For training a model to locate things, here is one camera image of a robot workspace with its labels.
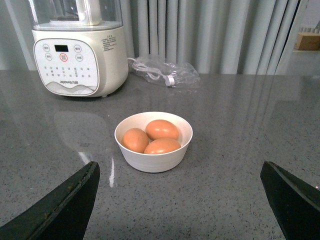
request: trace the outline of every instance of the plastic bag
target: plastic bag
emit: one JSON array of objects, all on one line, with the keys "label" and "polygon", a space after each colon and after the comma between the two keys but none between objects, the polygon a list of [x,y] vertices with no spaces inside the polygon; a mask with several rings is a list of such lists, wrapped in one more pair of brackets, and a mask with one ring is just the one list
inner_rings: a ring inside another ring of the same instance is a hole
[{"label": "plastic bag", "polygon": [[149,83],[171,88],[199,88],[201,79],[188,63],[167,62],[160,56],[148,55],[128,58],[129,71],[144,77]]}]

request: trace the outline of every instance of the digital display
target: digital display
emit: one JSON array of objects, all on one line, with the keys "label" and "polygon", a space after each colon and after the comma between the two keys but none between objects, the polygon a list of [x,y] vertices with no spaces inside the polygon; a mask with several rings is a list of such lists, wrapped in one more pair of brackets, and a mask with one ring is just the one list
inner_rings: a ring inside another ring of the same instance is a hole
[{"label": "digital display", "polygon": [[69,52],[67,45],[54,45],[56,52]]}]

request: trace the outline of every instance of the blender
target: blender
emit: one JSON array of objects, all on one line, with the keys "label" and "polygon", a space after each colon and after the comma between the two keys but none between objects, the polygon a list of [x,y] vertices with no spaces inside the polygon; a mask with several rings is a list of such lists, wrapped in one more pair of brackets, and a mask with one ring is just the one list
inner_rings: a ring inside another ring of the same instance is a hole
[{"label": "blender", "polygon": [[33,53],[44,86],[71,97],[105,97],[128,76],[119,0],[29,0]]}]

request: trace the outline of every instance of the control panel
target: control panel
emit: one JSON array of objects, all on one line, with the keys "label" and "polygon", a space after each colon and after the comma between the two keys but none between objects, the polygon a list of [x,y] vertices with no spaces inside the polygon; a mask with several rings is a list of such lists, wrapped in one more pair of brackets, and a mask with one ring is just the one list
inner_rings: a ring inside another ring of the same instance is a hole
[{"label": "control panel", "polygon": [[74,39],[42,39],[34,45],[37,68],[44,85],[57,94],[90,95],[99,86],[92,48]]}]

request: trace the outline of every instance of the button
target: button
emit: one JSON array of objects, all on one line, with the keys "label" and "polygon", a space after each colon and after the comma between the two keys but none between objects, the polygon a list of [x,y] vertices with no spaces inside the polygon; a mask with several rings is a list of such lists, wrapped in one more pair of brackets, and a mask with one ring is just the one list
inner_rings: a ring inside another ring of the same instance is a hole
[{"label": "button", "polygon": [[48,60],[48,61],[51,61],[52,60],[52,56],[50,53],[46,53],[45,54],[45,58]]},{"label": "button", "polygon": [[45,50],[46,52],[49,52],[50,51],[50,47],[48,44],[43,44],[42,46],[43,50]]},{"label": "button", "polygon": [[60,53],[59,58],[62,62],[68,61],[68,56],[65,53]]},{"label": "button", "polygon": [[74,51],[75,51],[76,53],[80,53],[81,50],[82,50],[79,45],[74,45],[73,49],[74,49]]},{"label": "button", "polygon": [[77,55],[75,55],[75,59],[76,59],[78,62],[82,62],[82,60],[84,59],[84,57],[83,57],[81,54],[77,54]]}]

